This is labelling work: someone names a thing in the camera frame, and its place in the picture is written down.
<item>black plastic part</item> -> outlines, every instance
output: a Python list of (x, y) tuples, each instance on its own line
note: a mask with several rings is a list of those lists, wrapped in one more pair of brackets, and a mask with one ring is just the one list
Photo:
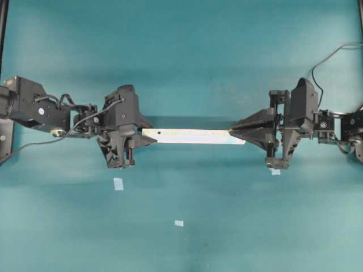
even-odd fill
[[(289, 91), (270, 91), (270, 108), (240, 120), (231, 127), (230, 135), (253, 143), (266, 150), (265, 163), (269, 168), (287, 169), (301, 138), (313, 136), (314, 114), (318, 110), (318, 93), (313, 85), (301, 78)], [(283, 124), (278, 106), (284, 105)], [(276, 158), (277, 130), (282, 134), (282, 158)]]
[(140, 113), (138, 96), (132, 85), (124, 85), (105, 98), (105, 105), (120, 100), (108, 112), (101, 115), (102, 126), (97, 142), (108, 168), (125, 168), (135, 165), (133, 150), (157, 142), (140, 134), (142, 128), (152, 128)]
[(9, 119), (0, 119), (0, 165), (6, 161), (2, 158), (12, 152), (13, 135), (14, 122)]
[(69, 131), (70, 107), (47, 98), (42, 85), (19, 76), (7, 79), (5, 85), (12, 94), (11, 109), (7, 110), (10, 119), (47, 133), (53, 129)]

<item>white label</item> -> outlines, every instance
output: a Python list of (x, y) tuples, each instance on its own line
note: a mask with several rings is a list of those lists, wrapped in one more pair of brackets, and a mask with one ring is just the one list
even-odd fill
[(174, 225), (178, 227), (184, 227), (184, 221), (183, 220), (175, 220)]
[(269, 168), (269, 169), (271, 170), (272, 176), (281, 175), (281, 170), (280, 169), (274, 169), (274, 168)]
[(113, 184), (115, 186), (115, 191), (123, 191), (124, 190), (124, 183), (123, 180), (119, 177), (115, 177), (113, 179)]

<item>black cable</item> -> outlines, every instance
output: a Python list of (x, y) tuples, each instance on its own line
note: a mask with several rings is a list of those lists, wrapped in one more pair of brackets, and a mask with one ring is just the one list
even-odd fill
[(314, 65), (314, 67), (311, 69), (311, 76), (313, 78), (313, 81), (315, 83), (315, 85), (321, 90), (321, 94), (320, 94), (320, 99), (319, 99), (319, 104), (318, 104), (318, 109), (320, 108), (320, 104), (322, 103), (322, 99), (323, 99), (323, 95), (324, 95), (324, 90), (323, 88), (316, 82), (315, 80), (315, 76), (314, 76), (314, 70), (316, 67), (318, 67), (319, 65), (323, 64), (324, 62), (326, 62), (328, 59), (330, 59), (332, 56), (335, 55), (336, 52), (338, 52), (340, 49), (342, 49), (343, 47), (346, 46), (363, 46), (362, 42), (348, 42), (346, 44), (342, 44), (341, 46), (339, 46), (337, 49), (335, 49), (328, 57), (326, 57), (325, 59), (323, 59), (322, 61), (320, 61), (319, 63), (317, 63), (316, 65)]
[(74, 125), (73, 125), (73, 127), (66, 133), (66, 134), (64, 134), (63, 136), (61, 136), (59, 139), (56, 139), (56, 140), (52, 140), (52, 141), (47, 141), (47, 142), (39, 142), (39, 143), (27, 143), (27, 144), (25, 144), (25, 145), (23, 145), (22, 147), (19, 147), (15, 152), (13, 152), (13, 153), (10, 153), (10, 154), (8, 154), (8, 155), (6, 155), (5, 157), (3, 157), (1, 160), (0, 160), (0, 164), (2, 163), (2, 162), (4, 162), (4, 161), (6, 161), (8, 158), (10, 158), (11, 156), (13, 156), (13, 155), (16, 155), (16, 154), (18, 154), (22, 149), (24, 149), (24, 148), (26, 148), (26, 147), (28, 147), (28, 146), (39, 146), (39, 145), (47, 145), (48, 143), (56, 143), (56, 142), (59, 142), (59, 141), (61, 141), (61, 140), (63, 140), (63, 139), (65, 139), (66, 137), (68, 137), (69, 135), (70, 135), (70, 133), (80, 124), (80, 123), (82, 123), (82, 122), (84, 122), (85, 120), (88, 120), (88, 119), (90, 119), (90, 118), (93, 118), (93, 117), (95, 117), (95, 116), (97, 116), (97, 115), (99, 115), (99, 114), (101, 114), (101, 113), (104, 113), (104, 112), (106, 112), (106, 111), (108, 111), (110, 108), (112, 108), (114, 105), (116, 105), (117, 103), (119, 103), (119, 102), (121, 102), (121, 100), (117, 100), (117, 101), (115, 101), (115, 102), (113, 102), (112, 104), (110, 104), (108, 107), (106, 107), (106, 108), (104, 108), (103, 110), (101, 110), (100, 112), (96, 112), (96, 113), (94, 113), (94, 114), (91, 114), (90, 116), (87, 116), (87, 117), (85, 117), (85, 118), (83, 118), (83, 119), (81, 119), (81, 120), (79, 120), (77, 123), (75, 123)]

